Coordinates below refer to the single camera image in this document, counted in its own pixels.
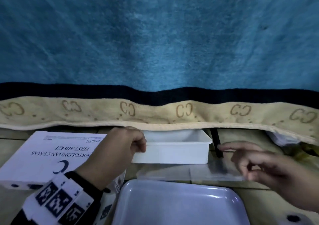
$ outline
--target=floor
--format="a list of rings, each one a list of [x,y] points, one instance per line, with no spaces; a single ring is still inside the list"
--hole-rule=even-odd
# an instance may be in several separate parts
[[[110,127],[78,128],[58,126],[45,129],[53,132],[81,132],[81,133],[108,133]],[[0,167],[14,154],[14,152],[27,140],[34,131],[13,131],[0,128]],[[267,135],[260,130],[244,129],[219,129],[221,143],[235,140],[246,140],[257,143],[264,149],[282,153],[281,149],[274,145]],[[214,156],[214,147],[210,147]],[[224,152],[225,159],[230,159],[232,152]],[[143,167],[142,164],[131,164],[126,171],[126,180],[136,178],[136,172]],[[307,215],[314,224],[319,225],[319,215],[313,212],[302,211],[291,206],[268,187],[254,182],[208,182],[200,180],[182,181],[193,184],[204,184],[229,187],[233,189],[243,200],[251,225],[279,224],[279,219],[285,214],[297,212]],[[0,221],[2,225],[10,224],[10,221],[20,210],[25,198],[32,191],[6,190],[0,187]]]

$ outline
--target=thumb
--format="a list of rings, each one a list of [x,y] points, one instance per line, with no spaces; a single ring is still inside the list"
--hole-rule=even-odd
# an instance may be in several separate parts
[[[273,191],[277,191],[280,186],[280,183],[276,176],[261,170],[249,171],[248,180],[265,185]]]

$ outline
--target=black round spot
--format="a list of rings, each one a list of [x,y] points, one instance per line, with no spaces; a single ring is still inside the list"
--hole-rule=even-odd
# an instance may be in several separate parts
[[[288,215],[287,220],[290,222],[293,222],[293,223],[297,223],[300,221],[300,217],[298,217],[296,215]]]
[[[105,193],[111,193],[111,190],[110,190],[109,188],[105,188],[105,189],[103,190],[103,192],[105,192]]]

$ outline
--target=white tray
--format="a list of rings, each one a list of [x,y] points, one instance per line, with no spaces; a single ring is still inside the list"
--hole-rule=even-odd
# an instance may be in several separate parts
[[[146,152],[136,153],[132,163],[206,164],[212,139],[201,129],[143,131]]]
[[[232,190],[194,184],[131,180],[120,192],[113,225],[249,225]]]

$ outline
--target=black crescent symbol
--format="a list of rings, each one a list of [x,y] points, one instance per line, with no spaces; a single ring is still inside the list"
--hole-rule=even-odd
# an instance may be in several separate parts
[[[60,170],[60,171],[58,171],[58,172],[54,172],[53,171],[53,173],[54,174],[59,174],[59,173],[62,173],[62,172],[64,172],[64,171],[66,171],[66,169],[69,167],[69,162],[67,161],[67,160],[61,160],[61,161],[59,161],[58,163],[61,163],[61,162],[63,162],[64,163],[64,167],[62,168],[62,170]]]

